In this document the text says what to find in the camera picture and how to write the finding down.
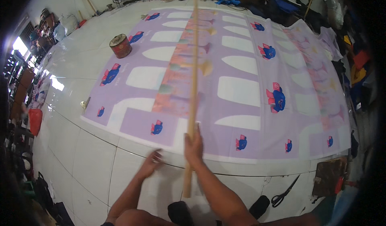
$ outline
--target hand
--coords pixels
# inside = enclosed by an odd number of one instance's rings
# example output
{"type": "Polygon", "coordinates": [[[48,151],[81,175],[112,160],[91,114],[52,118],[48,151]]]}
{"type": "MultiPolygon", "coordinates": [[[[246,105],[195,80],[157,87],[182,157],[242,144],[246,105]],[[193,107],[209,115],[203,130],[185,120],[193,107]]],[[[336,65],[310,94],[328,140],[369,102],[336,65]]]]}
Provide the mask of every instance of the hand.
{"type": "Polygon", "coordinates": [[[150,153],[149,156],[147,156],[146,160],[137,172],[137,176],[139,176],[141,179],[146,179],[153,174],[154,170],[164,164],[162,161],[162,155],[158,153],[158,151],[161,150],[162,149],[156,149],[150,153]]]}
{"type": "Polygon", "coordinates": [[[196,165],[202,163],[202,151],[203,151],[202,137],[200,133],[200,127],[197,124],[197,130],[193,135],[193,140],[185,133],[185,158],[189,164],[195,168],[196,165]]]}

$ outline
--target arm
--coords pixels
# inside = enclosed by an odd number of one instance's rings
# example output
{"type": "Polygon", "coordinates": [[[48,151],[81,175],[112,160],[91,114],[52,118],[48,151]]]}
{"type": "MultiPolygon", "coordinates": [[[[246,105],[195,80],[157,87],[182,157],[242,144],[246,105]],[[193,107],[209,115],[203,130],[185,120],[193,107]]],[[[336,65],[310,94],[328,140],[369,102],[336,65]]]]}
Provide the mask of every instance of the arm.
{"type": "Polygon", "coordinates": [[[143,181],[151,176],[155,169],[162,165],[160,149],[153,151],[144,161],[137,174],[133,177],[121,196],[113,204],[107,215],[106,222],[115,224],[117,218],[128,209],[137,209],[143,181]]]}
{"type": "Polygon", "coordinates": [[[239,196],[220,182],[205,165],[202,160],[202,153],[202,137],[200,128],[197,126],[193,141],[185,134],[185,157],[196,171],[211,209],[229,226],[258,225],[258,221],[248,212],[239,196]]]}

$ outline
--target white cloth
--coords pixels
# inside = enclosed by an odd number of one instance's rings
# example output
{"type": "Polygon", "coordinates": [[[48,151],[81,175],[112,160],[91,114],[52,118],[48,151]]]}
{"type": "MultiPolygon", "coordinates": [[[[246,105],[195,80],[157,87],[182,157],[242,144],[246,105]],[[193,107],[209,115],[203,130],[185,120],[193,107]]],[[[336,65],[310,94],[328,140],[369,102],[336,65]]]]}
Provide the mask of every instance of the white cloth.
{"type": "Polygon", "coordinates": [[[332,28],[321,27],[318,39],[321,41],[324,49],[330,51],[333,61],[337,62],[343,58],[336,41],[336,33],[332,28]]]}

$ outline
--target scissors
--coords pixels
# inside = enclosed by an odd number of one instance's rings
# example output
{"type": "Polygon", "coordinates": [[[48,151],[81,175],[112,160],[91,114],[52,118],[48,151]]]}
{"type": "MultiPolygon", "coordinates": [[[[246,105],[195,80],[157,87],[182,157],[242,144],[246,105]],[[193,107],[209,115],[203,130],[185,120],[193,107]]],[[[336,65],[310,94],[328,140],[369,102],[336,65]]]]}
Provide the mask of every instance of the scissors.
{"type": "Polygon", "coordinates": [[[280,195],[273,196],[273,198],[271,199],[272,207],[277,207],[279,204],[281,204],[284,197],[287,196],[287,194],[291,191],[293,185],[295,185],[295,182],[298,180],[299,177],[300,177],[300,175],[297,176],[295,181],[293,181],[291,186],[289,186],[289,188],[284,193],[282,193],[280,195]]]}

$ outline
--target metal can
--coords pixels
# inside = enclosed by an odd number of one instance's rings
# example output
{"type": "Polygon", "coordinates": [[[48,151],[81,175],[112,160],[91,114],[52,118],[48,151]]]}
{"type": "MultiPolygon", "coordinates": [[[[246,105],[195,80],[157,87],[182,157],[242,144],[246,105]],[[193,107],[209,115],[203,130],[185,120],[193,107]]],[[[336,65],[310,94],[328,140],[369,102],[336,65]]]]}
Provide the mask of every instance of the metal can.
{"type": "Polygon", "coordinates": [[[124,58],[133,49],[125,34],[117,35],[110,41],[110,47],[117,58],[124,58]]]}

